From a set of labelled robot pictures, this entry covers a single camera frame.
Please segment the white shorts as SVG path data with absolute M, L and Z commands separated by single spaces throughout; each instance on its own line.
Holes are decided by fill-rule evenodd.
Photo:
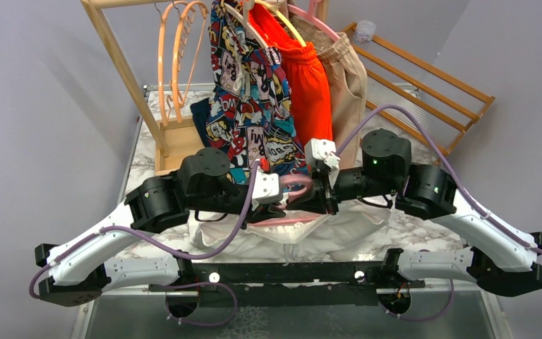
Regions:
M 214 257 L 218 261 L 348 260 L 368 238 L 388 225 L 392 211 L 360 201 L 339 204 L 336 215 L 289 211 L 285 218 L 249 224 Z

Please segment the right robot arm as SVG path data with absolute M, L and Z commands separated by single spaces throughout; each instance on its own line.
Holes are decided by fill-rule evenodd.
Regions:
M 345 201 L 395 195 L 397 210 L 446 227 L 469 241 L 456 251 L 390 249 L 376 280 L 388 287 L 424 278 L 462 280 L 503 297 L 542 289 L 542 233 L 516 230 L 477 203 L 468 202 L 451 174 L 411 160 L 411 143 L 386 129 L 362 140 L 361 167 L 339 172 L 334 184 L 325 170 L 312 175 L 311 190 L 290 201 L 289 210 L 335 215 Z

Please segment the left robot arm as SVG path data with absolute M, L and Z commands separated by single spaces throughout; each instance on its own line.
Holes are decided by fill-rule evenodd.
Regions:
M 278 174 L 257 158 L 243 184 L 229 179 L 230 161 L 215 148 L 186 157 L 178 170 L 146 179 L 107 217 L 61 245 L 35 248 L 39 271 L 30 281 L 32 298 L 74 307 L 103 292 L 137 285 L 172 285 L 185 290 L 193 283 L 189 265 L 195 254 L 154 239 L 191 215 L 214 212 L 235 215 L 229 236 L 250 222 L 269 219 L 284 198 Z

